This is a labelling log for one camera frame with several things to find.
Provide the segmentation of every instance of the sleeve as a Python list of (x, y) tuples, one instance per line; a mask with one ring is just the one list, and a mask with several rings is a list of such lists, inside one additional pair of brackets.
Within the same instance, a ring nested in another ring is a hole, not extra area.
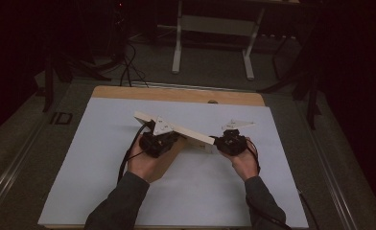
[(85, 230), (133, 229), (150, 184), (126, 172), (107, 199), (89, 214)]
[(260, 176), (253, 176), (245, 181), (247, 204), (253, 229), (282, 230), (283, 227), (263, 218), (264, 214), (281, 222), (286, 221), (286, 214), (278, 207), (274, 197)]

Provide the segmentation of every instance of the white board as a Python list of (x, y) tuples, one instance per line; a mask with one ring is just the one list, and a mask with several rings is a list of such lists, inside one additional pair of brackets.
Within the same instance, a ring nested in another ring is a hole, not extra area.
[[(84, 224), (115, 188), (119, 166), (140, 124), (134, 111), (158, 115), (206, 135), (221, 136), (231, 119), (259, 151), (260, 176), (291, 227), (308, 227), (270, 109), (263, 106), (92, 98), (47, 198), (41, 225)], [(186, 148), (147, 193), (137, 226), (250, 226), (245, 186), (215, 149)]]

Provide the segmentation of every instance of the hand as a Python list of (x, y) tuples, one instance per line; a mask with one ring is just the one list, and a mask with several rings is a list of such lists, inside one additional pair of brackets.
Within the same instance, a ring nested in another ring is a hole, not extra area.
[[(251, 144), (250, 138), (247, 137), (246, 139), (247, 139), (247, 146), (254, 153), (256, 153), (256, 156), (257, 156), (257, 150)], [(259, 174), (258, 172), (259, 166), (257, 165), (257, 162), (254, 159), (253, 153), (251, 153), (248, 149), (246, 149), (244, 152), (236, 156), (231, 156), (221, 151), (220, 153), (232, 162), (233, 169), (235, 169), (236, 173), (242, 178), (243, 181), (246, 181), (247, 179), (253, 176), (257, 176)]]
[(128, 171), (148, 181), (150, 177), (153, 175), (155, 168), (157, 167), (163, 156), (167, 154), (167, 152), (165, 152), (158, 158), (149, 156), (147, 153), (143, 152), (143, 150), (139, 146), (139, 141), (141, 137), (142, 135), (139, 135), (137, 137), (137, 140), (131, 149), (130, 157), (133, 157), (137, 154), (139, 155), (131, 158), (128, 161)]

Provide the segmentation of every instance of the gray floor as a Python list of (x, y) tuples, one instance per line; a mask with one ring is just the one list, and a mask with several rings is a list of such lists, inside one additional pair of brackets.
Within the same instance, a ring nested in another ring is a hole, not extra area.
[[(143, 71), (150, 87), (216, 87), (254, 91), (276, 82), (270, 58), (278, 41), (260, 38), (251, 55), (256, 80), (248, 81), (239, 51), (184, 47), (178, 75), (171, 73), (174, 48), (167, 41), (156, 45), (133, 43), (134, 66)], [(285, 72), (299, 47), (290, 42), (280, 53)], [(124, 67), (105, 73), (111, 82), (86, 79), (78, 73), (71, 84), (56, 83), (56, 103), (43, 114), (43, 98), (31, 97), (0, 128), (0, 176), (14, 157), (26, 151), (23, 167), (0, 203), (0, 230), (45, 229), (37, 220), (71, 144), (82, 114), (96, 85), (119, 84)], [(136, 72), (131, 77), (138, 79)], [(133, 86), (143, 85), (134, 81)], [(364, 179), (340, 126), (323, 94), (319, 94), (317, 130), (305, 121), (306, 101), (293, 101), (292, 86), (263, 95), (288, 157), (295, 183), (311, 206), (320, 229), (376, 229), (376, 199)], [(50, 125), (52, 112), (74, 114), (70, 125)], [(31, 145), (23, 145), (29, 136)], [(304, 206), (310, 229), (317, 229)]]

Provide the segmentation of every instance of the desk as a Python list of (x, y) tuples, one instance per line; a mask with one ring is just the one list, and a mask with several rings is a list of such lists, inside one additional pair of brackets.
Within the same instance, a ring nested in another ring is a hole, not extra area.
[[(210, 100), (220, 104), (206, 104)], [(273, 125), (270, 109), (263, 105), (262, 97), (254, 93), (97, 87), (38, 223), (48, 228), (82, 227), (87, 215), (115, 186), (123, 158), (119, 150), (128, 147), (139, 128), (132, 118), (134, 109), (138, 108), (155, 115), (164, 114), (164, 118), (170, 118), (176, 124), (206, 134), (208, 131), (221, 132), (217, 125), (228, 122), (226, 117), (254, 118), (257, 129), (241, 129), (241, 132), (255, 140), (260, 155), (263, 155), (260, 162), (265, 169), (260, 175), (266, 178), (277, 203), (287, 212), (288, 223), (308, 226), (278, 133), (275, 126), (270, 126)], [(192, 116), (196, 116), (194, 123), (187, 119)], [(152, 183), (136, 225), (183, 228), (248, 226), (244, 195), (243, 182), (220, 154), (184, 149), (164, 177)]]
[(251, 66), (250, 53), (253, 49), (254, 41), (257, 37), (260, 24), (268, 5), (283, 5), (283, 6), (301, 6), (298, 0), (247, 0), (247, 1), (232, 1), (232, 2), (248, 2), (260, 6), (260, 11), (256, 12), (257, 17), (254, 21), (222, 19), (215, 17), (187, 15), (182, 11), (182, 0), (178, 1), (178, 12), (176, 21), (176, 50), (174, 53), (174, 61), (172, 72), (179, 73), (179, 66), (181, 60), (181, 33), (182, 31), (195, 31), (205, 33), (216, 33), (223, 35), (242, 35), (248, 36), (249, 42), (247, 47), (243, 50), (243, 59), (247, 74), (247, 79), (254, 80), (253, 69)]

